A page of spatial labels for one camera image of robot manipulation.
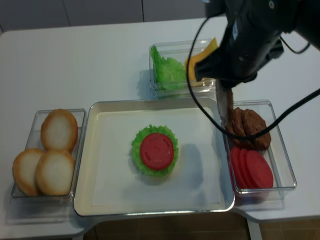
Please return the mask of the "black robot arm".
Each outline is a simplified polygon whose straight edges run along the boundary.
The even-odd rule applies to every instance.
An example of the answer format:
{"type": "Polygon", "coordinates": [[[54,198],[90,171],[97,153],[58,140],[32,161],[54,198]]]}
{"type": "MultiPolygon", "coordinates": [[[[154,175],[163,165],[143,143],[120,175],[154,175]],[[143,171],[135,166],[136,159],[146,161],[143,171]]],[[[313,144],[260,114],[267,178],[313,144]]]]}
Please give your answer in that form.
{"type": "Polygon", "coordinates": [[[195,64],[197,81],[219,79],[224,88],[254,80],[284,52],[280,36],[293,31],[320,47],[318,0],[206,0],[205,16],[221,14],[227,26],[218,49],[195,64]]]}

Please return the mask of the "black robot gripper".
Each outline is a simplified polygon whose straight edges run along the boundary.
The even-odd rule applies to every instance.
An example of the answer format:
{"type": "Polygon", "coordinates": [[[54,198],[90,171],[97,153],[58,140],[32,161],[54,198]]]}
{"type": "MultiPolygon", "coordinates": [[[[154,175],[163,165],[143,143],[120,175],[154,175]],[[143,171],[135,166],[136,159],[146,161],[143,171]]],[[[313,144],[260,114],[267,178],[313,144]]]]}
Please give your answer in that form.
{"type": "Polygon", "coordinates": [[[220,47],[195,64],[195,78],[216,79],[223,88],[233,88],[253,81],[261,68],[283,52],[279,31],[237,18],[226,28],[220,47]]]}

